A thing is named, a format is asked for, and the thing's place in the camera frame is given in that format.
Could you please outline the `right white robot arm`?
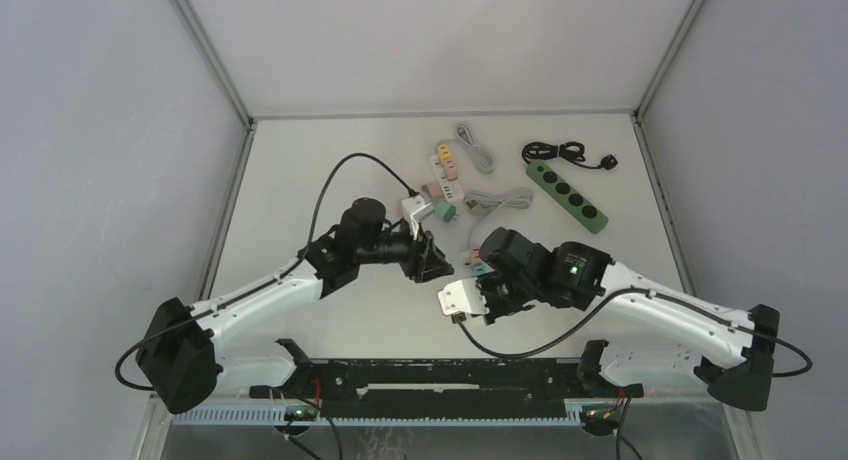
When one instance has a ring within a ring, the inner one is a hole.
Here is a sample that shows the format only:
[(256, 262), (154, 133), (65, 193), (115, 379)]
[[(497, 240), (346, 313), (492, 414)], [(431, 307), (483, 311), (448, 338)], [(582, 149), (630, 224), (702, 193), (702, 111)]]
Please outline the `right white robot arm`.
[(586, 244), (570, 241), (547, 250), (505, 228), (483, 241), (480, 256), (493, 269), (477, 280), (487, 323), (526, 311), (538, 301), (584, 312), (569, 335), (608, 313), (670, 340), (657, 348), (589, 341), (577, 371), (587, 394), (602, 396), (616, 387), (702, 385), (713, 399), (731, 407), (753, 412), (767, 408), (777, 310), (711, 304), (653, 282)]

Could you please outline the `white power strip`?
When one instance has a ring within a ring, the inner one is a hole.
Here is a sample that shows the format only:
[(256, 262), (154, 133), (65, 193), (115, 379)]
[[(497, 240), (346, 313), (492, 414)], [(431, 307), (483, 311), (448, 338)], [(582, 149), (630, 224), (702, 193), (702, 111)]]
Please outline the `white power strip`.
[(471, 264), (471, 263), (469, 262), (469, 250), (468, 250), (466, 253), (464, 253), (464, 254), (463, 254), (463, 265), (464, 265), (464, 266), (465, 266), (465, 267), (466, 267), (466, 268), (470, 271), (470, 273), (471, 273), (471, 275), (472, 275), (472, 276), (474, 276), (474, 275), (472, 274), (472, 267), (473, 267), (473, 266), (475, 266), (475, 265), (484, 265), (484, 266), (487, 268), (487, 266), (486, 266), (485, 262), (482, 260), (482, 258), (481, 258), (481, 262), (480, 262), (480, 263)]
[(459, 183), (459, 175), (456, 181), (448, 181), (444, 175), (444, 171), (437, 154), (431, 155), (429, 161), (436, 181), (440, 183), (442, 190), (444, 191), (444, 200), (454, 205), (461, 205), (465, 197), (465, 192)]

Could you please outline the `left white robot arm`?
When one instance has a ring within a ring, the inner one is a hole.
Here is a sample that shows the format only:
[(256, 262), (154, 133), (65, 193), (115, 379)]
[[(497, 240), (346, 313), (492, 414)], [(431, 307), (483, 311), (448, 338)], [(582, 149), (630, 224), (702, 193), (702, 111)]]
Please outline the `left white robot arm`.
[(290, 397), (311, 387), (311, 368), (290, 341), (280, 348), (246, 346), (241, 338), (265, 320), (321, 300), (357, 279), (363, 265), (397, 264), (425, 283), (454, 269), (421, 222), (433, 205), (418, 195), (401, 201), (402, 217), (359, 198), (324, 235), (294, 260), (229, 294), (186, 305), (177, 298), (156, 309), (135, 362), (172, 414), (188, 412), (211, 395), (253, 386), (277, 387)]

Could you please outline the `green power strip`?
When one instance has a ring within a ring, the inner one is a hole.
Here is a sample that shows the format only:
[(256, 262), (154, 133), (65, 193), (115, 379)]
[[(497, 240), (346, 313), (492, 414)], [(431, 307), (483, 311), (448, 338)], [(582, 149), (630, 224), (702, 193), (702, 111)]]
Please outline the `green power strip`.
[(530, 161), (525, 173), (589, 233), (597, 235), (607, 227), (608, 217), (545, 161)]

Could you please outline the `green charger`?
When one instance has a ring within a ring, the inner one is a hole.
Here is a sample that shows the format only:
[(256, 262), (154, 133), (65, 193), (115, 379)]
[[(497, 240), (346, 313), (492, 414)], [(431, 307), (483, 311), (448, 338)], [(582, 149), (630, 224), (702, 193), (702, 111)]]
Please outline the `green charger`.
[(433, 215), (440, 221), (449, 223), (458, 217), (458, 212), (454, 204), (439, 201), (434, 204)]

